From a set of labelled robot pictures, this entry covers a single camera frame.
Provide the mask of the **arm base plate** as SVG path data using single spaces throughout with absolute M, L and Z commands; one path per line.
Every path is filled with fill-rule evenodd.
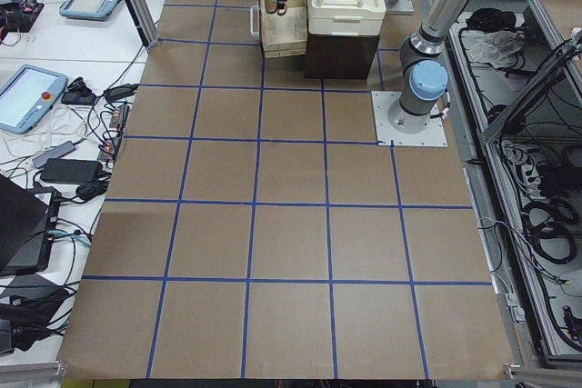
M 395 147 L 447 147 L 438 104 L 425 115 L 411 115 L 400 106 L 400 92 L 373 91 L 376 143 Z

